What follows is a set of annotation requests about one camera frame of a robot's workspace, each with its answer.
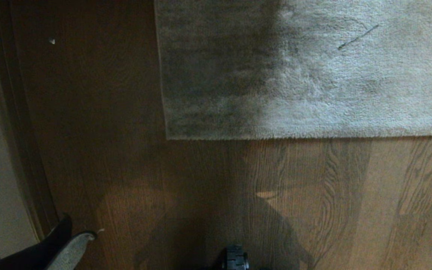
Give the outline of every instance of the wood grain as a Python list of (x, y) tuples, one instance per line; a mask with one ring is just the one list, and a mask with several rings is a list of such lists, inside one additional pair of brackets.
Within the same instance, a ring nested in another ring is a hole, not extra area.
[(105, 229), (80, 269), (432, 269), (432, 137), (167, 141), (151, 1), (11, 12), (57, 211)]

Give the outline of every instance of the gray fabric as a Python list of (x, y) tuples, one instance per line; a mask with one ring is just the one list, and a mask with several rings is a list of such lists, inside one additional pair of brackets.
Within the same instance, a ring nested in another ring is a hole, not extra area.
[(432, 1), (156, 0), (166, 136), (432, 135)]
[(92, 232), (82, 232), (74, 236), (46, 270), (73, 270), (83, 257), (88, 242), (94, 239), (95, 235)]

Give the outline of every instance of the wooden floor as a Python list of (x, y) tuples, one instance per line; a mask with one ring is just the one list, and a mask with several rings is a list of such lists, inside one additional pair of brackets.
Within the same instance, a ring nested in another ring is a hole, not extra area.
[(152, 1), (11, 12), (58, 213), (105, 229), (79, 269), (432, 269), (432, 137), (166, 141)]

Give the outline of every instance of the shag rug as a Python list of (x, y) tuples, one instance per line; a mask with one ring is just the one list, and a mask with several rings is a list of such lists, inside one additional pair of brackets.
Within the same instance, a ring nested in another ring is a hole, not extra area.
[(156, 0), (172, 140), (432, 135), (432, 0)]

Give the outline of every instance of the gray rug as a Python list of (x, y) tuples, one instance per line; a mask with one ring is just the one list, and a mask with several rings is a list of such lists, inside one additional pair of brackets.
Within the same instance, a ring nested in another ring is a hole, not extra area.
[(174, 140), (432, 135), (432, 0), (156, 0)]

